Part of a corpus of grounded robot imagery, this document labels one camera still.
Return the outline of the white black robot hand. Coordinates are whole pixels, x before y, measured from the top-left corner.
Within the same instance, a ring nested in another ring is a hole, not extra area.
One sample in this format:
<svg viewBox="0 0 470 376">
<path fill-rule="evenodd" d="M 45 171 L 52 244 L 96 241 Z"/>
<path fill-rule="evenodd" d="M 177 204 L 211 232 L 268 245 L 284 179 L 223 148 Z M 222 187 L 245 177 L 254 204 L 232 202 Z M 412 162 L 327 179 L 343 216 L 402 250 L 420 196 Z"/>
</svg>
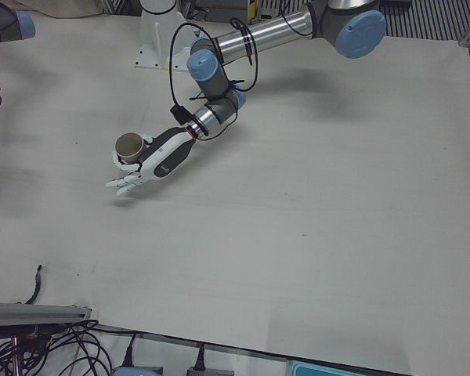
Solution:
<svg viewBox="0 0 470 376">
<path fill-rule="evenodd" d="M 149 181 L 167 177 L 188 157 L 196 138 L 188 128 L 173 127 L 158 136 L 129 132 L 121 135 L 112 151 L 114 165 L 125 173 L 106 183 L 118 196 Z"/>
</svg>

